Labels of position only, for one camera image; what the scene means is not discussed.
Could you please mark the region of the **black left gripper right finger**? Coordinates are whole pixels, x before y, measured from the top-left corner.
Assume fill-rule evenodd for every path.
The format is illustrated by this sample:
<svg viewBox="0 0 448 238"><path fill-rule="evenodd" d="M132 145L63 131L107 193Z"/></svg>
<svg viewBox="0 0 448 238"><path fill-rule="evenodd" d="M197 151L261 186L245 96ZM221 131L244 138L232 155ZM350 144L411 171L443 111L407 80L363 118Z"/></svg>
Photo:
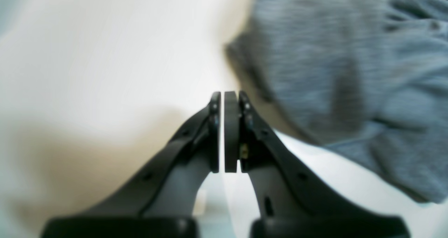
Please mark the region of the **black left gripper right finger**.
<svg viewBox="0 0 448 238"><path fill-rule="evenodd" d="M338 194L292 154L244 91L224 93L225 171L251 179L260 218L251 238L409 238L400 217Z"/></svg>

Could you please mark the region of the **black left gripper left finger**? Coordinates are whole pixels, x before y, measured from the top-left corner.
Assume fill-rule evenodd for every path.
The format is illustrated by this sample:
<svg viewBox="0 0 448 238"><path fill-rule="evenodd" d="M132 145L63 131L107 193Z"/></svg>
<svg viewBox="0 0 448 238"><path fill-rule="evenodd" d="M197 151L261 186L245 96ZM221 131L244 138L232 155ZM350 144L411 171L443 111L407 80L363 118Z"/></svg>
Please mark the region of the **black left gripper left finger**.
<svg viewBox="0 0 448 238"><path fill-rule="evenodd" d="M43 238L200 238L197 192L219 171L221 93L190 117L119 190L79 214L47 222Z"/></svg>

